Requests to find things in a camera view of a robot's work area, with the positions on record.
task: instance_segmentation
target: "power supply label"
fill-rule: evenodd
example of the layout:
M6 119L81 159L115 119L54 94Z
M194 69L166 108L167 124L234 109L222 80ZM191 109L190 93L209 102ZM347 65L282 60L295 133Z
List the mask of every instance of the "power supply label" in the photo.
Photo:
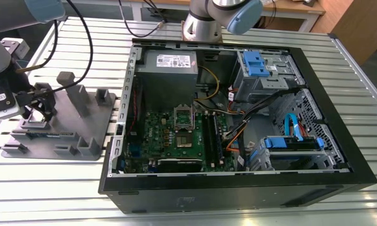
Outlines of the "power supply label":
M186 67L190 68L189 56L158 55L155 57L157 67Z

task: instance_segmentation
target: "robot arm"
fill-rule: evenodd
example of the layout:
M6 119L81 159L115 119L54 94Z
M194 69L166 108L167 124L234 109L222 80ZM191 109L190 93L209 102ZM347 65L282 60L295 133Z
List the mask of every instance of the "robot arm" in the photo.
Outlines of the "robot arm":
M191 0L182 34L189 41L221 41L221 25L231 34L245 33L262 12L259 0Z
M0 32L47 23L63 15L59 0L0 0ZM0 119L23 113L25 108L19 106L15 96L22 91L34 90L26 75L14 72L18 68L0 42Z

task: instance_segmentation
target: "metal table rail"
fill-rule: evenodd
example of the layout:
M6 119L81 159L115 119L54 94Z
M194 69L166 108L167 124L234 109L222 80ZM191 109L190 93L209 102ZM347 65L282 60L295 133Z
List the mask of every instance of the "metal table rail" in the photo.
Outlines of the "metal table rail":
M94 44L91 70L82 84L86 90L107 88L121 96L122 77L131 45L119 20L86 18ZM135 33L146 33L151 22L130 22ZM59 25L57 52L45 68L30 72L30 83L53 87L59 71L79 77L89 58L83 27L70 17ZM179 40L179 25L167 24L154 39ZM325 34L251 30L241 36L222 31L225 42L299 47L339 112L354 141L377 176L377 90L338 40ZM53 28L34 54L30 65L47 57ZM114 131L115 101L109 122ZM0 146L18 118L0 121ZM377 185L339 194L303 208L230 210L123 215L106 196L98 195L102 157L98 161L5 159L0 155L0 224L14 225L377 225Z

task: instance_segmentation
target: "blue plastic tab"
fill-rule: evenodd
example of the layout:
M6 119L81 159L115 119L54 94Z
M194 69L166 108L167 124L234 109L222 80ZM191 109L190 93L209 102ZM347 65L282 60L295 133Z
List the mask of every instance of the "blue plastic tab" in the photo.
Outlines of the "blue plastic tab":
M317 141L318 147L319 147L319 148L323 148L323 140L322 140L322 138L318 137L318 138L315 139L315 141Z
M269 138L263 139L263 143L265 143L265 147L266 147L266 148L270 148L270 147L271 147Z
M270 144L271 144L273 148L285 148L285 147L287 147L285 139L282 137L270 137L269 141L270 141Z
M263 66L263 59L257 51L243 51L243 63L249 69L249 76L269 77L269 71Z

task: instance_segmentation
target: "gray fixture base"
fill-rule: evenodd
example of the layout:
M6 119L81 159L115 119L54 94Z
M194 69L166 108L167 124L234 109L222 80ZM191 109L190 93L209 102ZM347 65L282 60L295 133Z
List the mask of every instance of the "gray fixture base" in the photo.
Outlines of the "gray fixture base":
M2 147L5 158L94 161L101 156L115 95L105 89L87 92L87 115L79 116L66 92L55 96L55 115L49 122L21 120Z

